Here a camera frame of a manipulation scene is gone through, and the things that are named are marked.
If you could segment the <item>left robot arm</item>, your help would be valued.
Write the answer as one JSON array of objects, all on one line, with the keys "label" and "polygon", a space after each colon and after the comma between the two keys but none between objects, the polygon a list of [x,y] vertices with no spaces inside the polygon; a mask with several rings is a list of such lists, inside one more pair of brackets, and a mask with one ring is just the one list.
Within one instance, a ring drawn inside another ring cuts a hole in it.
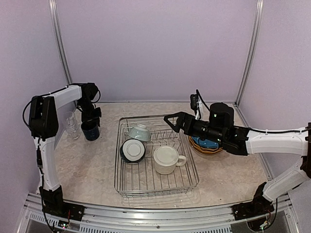
[{"label": "left robot arm", "polygon": [[34,96],[26,105],[30,111],[29,119],[24,124],[30,130],[36,146],[37,166],[43,182],[39,192],[46,213],[63,216],[69,211],[68,204],[63,200],[55,166],[54,142],[59,129],[57,111],[71,102],[76,102],[81,112],[81,126],[86,132],[86,139],[96,140],[99,137],[102,113],[95,106],[94,98],[99,94],[100,91],[94,83],[74,83],[48,94]]}]

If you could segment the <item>yellow polka dot plate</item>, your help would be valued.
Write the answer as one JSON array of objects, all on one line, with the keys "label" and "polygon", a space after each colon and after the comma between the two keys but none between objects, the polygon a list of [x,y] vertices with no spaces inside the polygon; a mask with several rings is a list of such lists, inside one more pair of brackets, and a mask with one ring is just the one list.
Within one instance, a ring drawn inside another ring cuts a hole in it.
[{"label": "yellow polka dot plate", "polygon": [[218,154],[218,153],[223,151],[223,148],[207,149],[207,148],[200,147],[197,144],[193,144],[192,148],[195,151],[197,151],[198,153],[200,153],[202,155],[207,155],[207,156],[216,155],[216,154]]},{"label": "yellow polka dot plate", "polygon": [[223,148],[216,148],[216,149],[208,149],[208,148],[203,148],[201,147],[199,144],[195,143],[195,141],[189,136],[189,143],[190,145],[198,152],[202,153],[202,154],[217,154],[221,151],[223,151]]}]

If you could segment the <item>blue polka dot plate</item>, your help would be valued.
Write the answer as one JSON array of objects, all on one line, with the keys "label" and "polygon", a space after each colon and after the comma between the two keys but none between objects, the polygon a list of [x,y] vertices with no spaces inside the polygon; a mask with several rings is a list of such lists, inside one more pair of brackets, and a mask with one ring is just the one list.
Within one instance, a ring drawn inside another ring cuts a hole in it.
[{"label": "blue polka dot plate", "polygon": [[189,139],[197,146],[203,148],[203,149],[218,149],[219,148],[219,144],[210,140],[203,140],[200,139],[199,137],[194,137],[194,136],[190,136]]}]

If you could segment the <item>dark blue mug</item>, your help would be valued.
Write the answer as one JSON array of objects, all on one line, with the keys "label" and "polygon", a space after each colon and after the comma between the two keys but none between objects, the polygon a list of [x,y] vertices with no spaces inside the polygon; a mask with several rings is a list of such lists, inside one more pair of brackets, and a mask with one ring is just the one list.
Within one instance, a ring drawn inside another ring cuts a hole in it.
[{"label": "dark blue mug", "polygon": [[81,124],[83,134],[88,141],[94,141],[99,138],[99,126],[95,122],[83,122]]}]

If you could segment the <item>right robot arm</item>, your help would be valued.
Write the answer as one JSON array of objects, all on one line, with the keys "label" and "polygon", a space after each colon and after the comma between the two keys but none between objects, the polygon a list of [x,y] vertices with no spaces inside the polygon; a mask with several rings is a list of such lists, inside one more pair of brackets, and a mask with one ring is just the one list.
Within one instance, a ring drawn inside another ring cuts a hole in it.
[{"label": "right robot arm", "polygon": [[311,128],[287,131],[256,130],[234,125],[234,109],[222,102],[209,108],[209,120],[178,112],[164,116],[164,121],[175,131],[188,136],[216,142],[234,155],[256,153],[288,153],[301,158],[288,170],[271,181],[262,183],[249,202],[232,206],[235,220],[251,218],[275,210],[272,202],[290,189],[311,178]]}]

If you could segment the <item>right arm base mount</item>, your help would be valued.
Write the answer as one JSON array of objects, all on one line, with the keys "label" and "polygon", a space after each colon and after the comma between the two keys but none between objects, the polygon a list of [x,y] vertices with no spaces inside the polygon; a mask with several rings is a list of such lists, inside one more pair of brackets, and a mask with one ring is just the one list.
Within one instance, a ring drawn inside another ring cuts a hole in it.
[{"label": "right arm base mount", "polygon": [[231,209],[235,220],[252,218],[275,210],[271,202],[262,201],[242,202],[233,205]]}]

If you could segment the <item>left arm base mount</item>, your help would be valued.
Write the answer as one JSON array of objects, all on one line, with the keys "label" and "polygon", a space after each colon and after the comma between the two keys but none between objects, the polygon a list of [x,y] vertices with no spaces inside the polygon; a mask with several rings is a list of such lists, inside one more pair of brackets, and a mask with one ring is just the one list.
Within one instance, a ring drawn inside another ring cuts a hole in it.
[{"label": "left arm base mount", "polygon": [[61,204],[52,204],[43,201],[43,211],[47,214],[66,218],[68,220],[82,221],[85,206],[69,202],[62,202]]}]

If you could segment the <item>clear glass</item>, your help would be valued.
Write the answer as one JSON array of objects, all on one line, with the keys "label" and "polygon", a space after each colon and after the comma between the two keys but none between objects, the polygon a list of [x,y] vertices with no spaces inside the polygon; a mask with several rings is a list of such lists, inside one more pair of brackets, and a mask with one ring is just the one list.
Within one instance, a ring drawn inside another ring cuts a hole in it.
[{"label": "clear glass", "polygon": [[80,130],[77,122],[75,121],[65,121],[64,123],[65,131],[69,134],[72,139],[78,139],[80,137]]},{"label": "clear glass", "polygon": [[77,128],[77,120],[74,112],[65,112],[63,113],[63,125],[66,131],[74,132]]}]

